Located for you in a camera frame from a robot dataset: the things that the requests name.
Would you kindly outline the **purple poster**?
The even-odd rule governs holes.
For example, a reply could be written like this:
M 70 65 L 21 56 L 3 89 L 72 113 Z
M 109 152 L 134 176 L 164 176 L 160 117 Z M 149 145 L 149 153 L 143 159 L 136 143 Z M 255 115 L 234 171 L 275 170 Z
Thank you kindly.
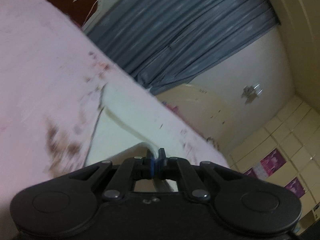
M 281 152 L 275 148 L 264 159 L 262 159 L 260 163 L 267 176 L 270 177 L 286 163 L 286 160 Z
M 293 192 L 298 198 L 301 198 L 305 194 L 305 189 L 297 177 L 292 179 L 285 188 Z

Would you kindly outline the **pink floral bed sheet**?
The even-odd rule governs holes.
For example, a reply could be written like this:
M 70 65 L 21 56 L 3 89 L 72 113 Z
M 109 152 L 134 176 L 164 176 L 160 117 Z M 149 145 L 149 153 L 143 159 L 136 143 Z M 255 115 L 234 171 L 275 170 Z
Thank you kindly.
M 105 85 L 148 92 L 46 0 L 1 0 L 1 239 L 17 234 L 9 212 L 16 193 L 86 166 Z M 227 166 L 173 115 L 181 158 Z

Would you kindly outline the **purple poster lower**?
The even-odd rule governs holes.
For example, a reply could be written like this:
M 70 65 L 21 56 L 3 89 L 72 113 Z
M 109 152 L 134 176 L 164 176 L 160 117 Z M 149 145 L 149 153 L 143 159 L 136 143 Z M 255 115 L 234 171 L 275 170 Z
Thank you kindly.
M 305 194 L 305 189 L 297 177 L 292 179 L 285 188 L 293 192 L 298 198 L 301 198 Z

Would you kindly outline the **cream round headboard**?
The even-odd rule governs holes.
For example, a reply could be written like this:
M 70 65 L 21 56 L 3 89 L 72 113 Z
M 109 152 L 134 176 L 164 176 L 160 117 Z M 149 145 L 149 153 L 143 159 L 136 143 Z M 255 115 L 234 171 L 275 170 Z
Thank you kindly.
M 229 151 L 238 122 L 235 108 L 221 96 L 199 86 L 182 84 L 156 98 L 204 139 L 213 139 L 220 152 Z

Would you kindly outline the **purple poster upper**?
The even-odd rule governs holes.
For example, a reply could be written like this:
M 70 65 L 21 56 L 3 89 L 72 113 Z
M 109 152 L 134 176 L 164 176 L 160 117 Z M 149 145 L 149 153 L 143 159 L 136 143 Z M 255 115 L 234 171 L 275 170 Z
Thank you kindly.
M 262 159 L 260 163 L 267 176 L 270 177 L 286 163 L 286 160 L 281 152 L 275 148 L 264 159 Z

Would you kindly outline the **blue grey window curtain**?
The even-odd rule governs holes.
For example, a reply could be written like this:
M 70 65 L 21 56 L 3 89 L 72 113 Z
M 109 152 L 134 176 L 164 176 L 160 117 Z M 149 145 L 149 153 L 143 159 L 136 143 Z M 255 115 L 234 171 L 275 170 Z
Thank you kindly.
M 157 95 L 188 83 L 278 24 L 269 0 L 120 0 L 88 37 Z

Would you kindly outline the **cream panelled wardrobe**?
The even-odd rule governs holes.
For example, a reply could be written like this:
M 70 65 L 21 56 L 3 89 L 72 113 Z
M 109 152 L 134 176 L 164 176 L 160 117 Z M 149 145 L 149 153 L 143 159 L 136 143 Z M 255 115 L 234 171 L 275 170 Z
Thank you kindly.
M 275 148 L 286 163 L 268 177 L 260 161 Z M 298 96 L 234 148 L 227 160 L 233 170 L 282 187 L 297 177 L 305 194 L 296 233 L 319 221 L 319 113 Z

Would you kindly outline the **pale green knitted sweater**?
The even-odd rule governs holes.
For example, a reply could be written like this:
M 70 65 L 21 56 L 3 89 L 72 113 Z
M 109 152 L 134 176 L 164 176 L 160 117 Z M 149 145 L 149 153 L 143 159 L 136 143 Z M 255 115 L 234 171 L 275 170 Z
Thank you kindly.
M 102 160 L 121 164 L 126 158 L 144 157 L 148 151 L 158 159 L 160 148 L 168 157 L 182 156 L 182 145 L 174 131 L 179 119 L 148 92 L 139 90 L 132 96 L 105 85 L 100 106 L 86 166 Z

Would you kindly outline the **wall lamp with glass shades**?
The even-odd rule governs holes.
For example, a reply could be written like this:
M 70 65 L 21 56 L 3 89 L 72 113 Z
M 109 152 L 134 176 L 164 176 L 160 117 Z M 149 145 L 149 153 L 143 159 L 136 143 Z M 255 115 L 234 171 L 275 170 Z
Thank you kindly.
M 254 99 L 259 98 L 259 95 L 263 92 L 259 84 L 253 86 L 246 86 L 243 88 L 242 98 L 245 98 L 245 104 L 250 104 Z

